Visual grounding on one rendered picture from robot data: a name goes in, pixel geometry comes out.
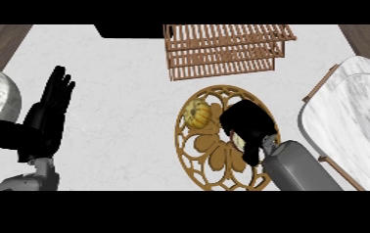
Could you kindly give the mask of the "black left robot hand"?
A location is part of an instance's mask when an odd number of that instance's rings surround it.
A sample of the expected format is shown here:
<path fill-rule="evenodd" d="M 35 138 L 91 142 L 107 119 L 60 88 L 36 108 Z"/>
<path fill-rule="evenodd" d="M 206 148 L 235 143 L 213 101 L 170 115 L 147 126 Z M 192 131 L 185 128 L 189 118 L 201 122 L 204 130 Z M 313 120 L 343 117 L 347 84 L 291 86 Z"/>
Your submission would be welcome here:
<path fill-rule="evenodd" d="M 55 66 L 23 123 L 0 121 L 0 148 L 17 151 L 20 163 L 51 158 L 58 149 L 73 87 L 64 67 Z"/>

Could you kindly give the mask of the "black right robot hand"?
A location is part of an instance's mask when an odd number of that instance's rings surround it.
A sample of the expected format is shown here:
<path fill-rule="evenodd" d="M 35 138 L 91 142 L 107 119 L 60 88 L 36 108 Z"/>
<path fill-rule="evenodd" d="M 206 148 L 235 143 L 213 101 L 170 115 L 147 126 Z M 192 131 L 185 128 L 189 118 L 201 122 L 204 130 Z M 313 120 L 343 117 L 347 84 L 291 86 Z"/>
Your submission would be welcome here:
<path fill-rule="evenodd" d="M 272 118 L 250 100 L 241 100 L 220 114 L 219 123 L 225 135 L 237 134 L 245 142 L 241 158 L 248 166 L 256 166 L 262 139 L 276 134 Z"/>

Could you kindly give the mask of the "yellow cupcake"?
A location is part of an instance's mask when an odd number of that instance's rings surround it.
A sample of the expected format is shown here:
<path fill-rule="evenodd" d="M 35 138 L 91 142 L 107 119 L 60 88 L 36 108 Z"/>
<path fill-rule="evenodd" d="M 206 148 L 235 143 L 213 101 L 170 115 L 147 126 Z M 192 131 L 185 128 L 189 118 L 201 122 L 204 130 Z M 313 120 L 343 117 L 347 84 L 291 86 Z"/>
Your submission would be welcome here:
<path fill-rule="evenodd" d="M 192 129 L 201 129 L 210 121 L 210 107 L 207 103 L 194 99 L 184 107 L 184 123 Z"/>

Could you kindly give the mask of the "round golden cutout placemat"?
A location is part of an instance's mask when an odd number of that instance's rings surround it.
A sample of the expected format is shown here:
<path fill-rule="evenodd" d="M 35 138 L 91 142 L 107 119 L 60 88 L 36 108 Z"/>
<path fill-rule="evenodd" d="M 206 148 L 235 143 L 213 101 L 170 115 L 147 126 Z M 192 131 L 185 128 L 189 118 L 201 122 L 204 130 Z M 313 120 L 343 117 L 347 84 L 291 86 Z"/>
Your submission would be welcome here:
<path fill-rule="evenodd" d="M 191 128 L 185 124 L 185 107 L 195 99 L 204 101 L 210 108 L 212 117 L 203 128 Z M 175 123 L 176 155 L 185 175 L 201 190 L 259 191 L 270 181 L 260 165 L 248 166 L 229 140 L 220 138 L 223 131 L 219 116 L 238 100 L 250 100 L 269 115 L 259 98 L 231 85 L 200 89 L 179 110 Z"/>

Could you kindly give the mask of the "silver rounded appliance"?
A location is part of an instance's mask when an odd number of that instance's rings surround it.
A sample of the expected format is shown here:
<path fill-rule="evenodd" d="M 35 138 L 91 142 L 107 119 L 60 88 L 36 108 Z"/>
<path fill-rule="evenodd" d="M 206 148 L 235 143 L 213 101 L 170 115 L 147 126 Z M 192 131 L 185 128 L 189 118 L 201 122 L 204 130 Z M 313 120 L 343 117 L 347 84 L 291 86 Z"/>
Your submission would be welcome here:
<path fill-rule="evenodd" d="M 21 96 L 11 78 L 0 72 L 0 120 L 14 122 L 21 108 Z"/>

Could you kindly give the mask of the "white marble tray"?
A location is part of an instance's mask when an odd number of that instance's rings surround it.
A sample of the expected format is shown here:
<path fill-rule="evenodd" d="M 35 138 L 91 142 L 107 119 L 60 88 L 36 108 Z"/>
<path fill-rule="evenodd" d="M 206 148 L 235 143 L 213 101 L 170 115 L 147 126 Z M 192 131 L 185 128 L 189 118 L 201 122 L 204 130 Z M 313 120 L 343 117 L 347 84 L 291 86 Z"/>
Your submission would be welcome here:
<path fill-rule="evenodd" d="M 303 98 L 297 127 L 319 161 L 370 191 L 370 59 L 334 65 Z"/>

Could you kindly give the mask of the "black appliance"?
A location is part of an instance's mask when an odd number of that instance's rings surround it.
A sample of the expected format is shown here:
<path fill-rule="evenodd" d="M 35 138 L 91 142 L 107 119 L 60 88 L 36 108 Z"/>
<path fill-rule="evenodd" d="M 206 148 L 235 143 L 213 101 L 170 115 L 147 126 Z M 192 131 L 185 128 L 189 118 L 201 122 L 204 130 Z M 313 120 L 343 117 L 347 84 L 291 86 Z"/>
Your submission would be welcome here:
<path fill-rule="evenodd" d="M 163 26 L 158 23 L 95 24 L 102 38 L 161 38 Z"/>

